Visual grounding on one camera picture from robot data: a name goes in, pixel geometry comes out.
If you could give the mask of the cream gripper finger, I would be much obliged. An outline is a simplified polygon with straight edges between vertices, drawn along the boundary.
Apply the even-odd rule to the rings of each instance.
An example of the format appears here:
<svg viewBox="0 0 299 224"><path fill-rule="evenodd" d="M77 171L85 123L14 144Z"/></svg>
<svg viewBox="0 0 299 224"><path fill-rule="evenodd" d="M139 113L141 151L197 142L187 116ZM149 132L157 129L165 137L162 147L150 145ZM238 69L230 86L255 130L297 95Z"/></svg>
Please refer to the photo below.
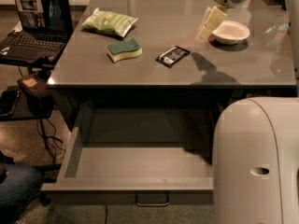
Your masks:
<svg viewBox="0 0 299 224"><path fill-rule="evenodd" d="M223 23L227 18L227 7L217 5L208 7L204 14L202 23L197 31L196 40L205 42L212 35L212 33Z"/></svg>

